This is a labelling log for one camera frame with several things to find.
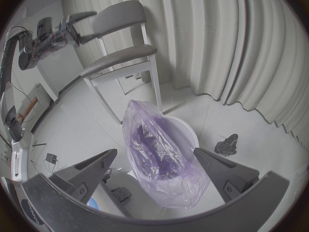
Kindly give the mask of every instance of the curtain fold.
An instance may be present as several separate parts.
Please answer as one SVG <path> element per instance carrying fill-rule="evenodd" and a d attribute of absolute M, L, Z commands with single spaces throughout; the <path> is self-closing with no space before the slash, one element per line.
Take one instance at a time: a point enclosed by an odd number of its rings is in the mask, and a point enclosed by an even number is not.
<path fill-rule="evenodd" d="M 122 1 L 127 0 L 62 0 L 62 7 L 67 16 Z M 308 37 L 284 0 L 137 1 L 145 8 L 149 44 L 158 49 L 160 82 L 257 109 L 309 147 Z M 91 34 L 91 18 L 75 27 L 81 35 Z M 108 53 L 143 42 L 139 26 L 103 41 Z M 97 39 L 76 53 L 84 68 L 103 56 Z"/>

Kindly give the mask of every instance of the chair seat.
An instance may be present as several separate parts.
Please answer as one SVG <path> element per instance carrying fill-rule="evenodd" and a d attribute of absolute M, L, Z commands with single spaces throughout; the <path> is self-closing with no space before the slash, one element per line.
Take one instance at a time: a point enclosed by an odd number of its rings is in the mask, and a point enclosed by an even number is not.
<path fill-rule="evenodd" d="M 85 68 L 80 74 L 81 77 L 93 75 L 101 70 L 114 66 L 116 64 L 124 63 L 137 58 L 142 58 L 155 54 L 157 49 L 148 44 L 142 44 L 125 48 L 123 50 L 107 54 L 97 61 L 93 62 L 90 66 Z"/>

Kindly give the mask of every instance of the white couch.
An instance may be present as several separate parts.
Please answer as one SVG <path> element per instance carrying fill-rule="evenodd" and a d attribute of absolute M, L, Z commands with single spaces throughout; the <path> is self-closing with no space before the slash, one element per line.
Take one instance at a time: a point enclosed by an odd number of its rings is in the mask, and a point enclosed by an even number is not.
<path fill-rule="evenodd" d="M 27 97 L 23 99 L 22 105 L 16 113 L 16 118 L 23 128 L 31 131 L 44 111 L 49 107 L 51 97 L 40 83 L 36 84 L 27 95 L 31 101 Z"/>

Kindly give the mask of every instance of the translucent bag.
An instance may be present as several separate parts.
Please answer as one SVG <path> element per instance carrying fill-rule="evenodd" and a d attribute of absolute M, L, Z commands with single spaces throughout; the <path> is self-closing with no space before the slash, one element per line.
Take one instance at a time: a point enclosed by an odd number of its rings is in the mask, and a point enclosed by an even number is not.
<path fill-rule="evenodd" d="M 192 145 L 150 102 L 130 100 L 123 116 L 129 163 L 141 187 L 163 207 L 192 208 L 208 177 Z"/>

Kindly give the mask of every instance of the floor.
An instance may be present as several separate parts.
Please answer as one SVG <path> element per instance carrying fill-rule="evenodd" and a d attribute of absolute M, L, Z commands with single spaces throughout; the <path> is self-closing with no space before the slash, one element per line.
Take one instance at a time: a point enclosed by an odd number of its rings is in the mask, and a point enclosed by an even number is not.
<path fill-rule="evenodd" d="M 115 81 L 99 86 L 103 97 L 119 118 L 122 118 L 130 99 L 155 102 L 151 83 L 142 83 L 133 77 L 120 79 L 126 95 L 123 96 Z M 307 177 L 309 153 L 283 126 L 267 123 L 256 111 L 246 111 L 240 103 L 223 106 L 209 95 L 195 95 L 190 87 L 174 90 L 172 83 L 160 84 L 164 114 L 183 119 L 195 131 L 200 148 L 214 152 L 215 145 L 233 133 L 239 135 L 237 153 L 229 160 L 259 170 L 260 177 L 273 170 L 290 180 L 290 186 L 265 231 L 276 222 L 294 201 Z M 91 93 L 83 79 L 69 87 L 60 102 L 46 115 L 34 133 L 34 141 L 47 143 L 36 146 L 32 160 L 37 169 L 49 175 L 43 160 L 46 153 L 57 155 L 55 170 L 78 163 L 107 149 L 118 149 L 112 164 L 115 170 L 108 185 L 125 183 L 133 196 L 126 209 L 134 218 L 168 219 L 198 214 L 224 204 L 216 188 L 210 183 L 200 202 L 193 209 L 179 210 L 158 206 L 133 177 L 127 175 L 131 167 L 127 161 L 122 126 L 117 125 Z M 30 166 L 32 175 L 37 172 Z"/>

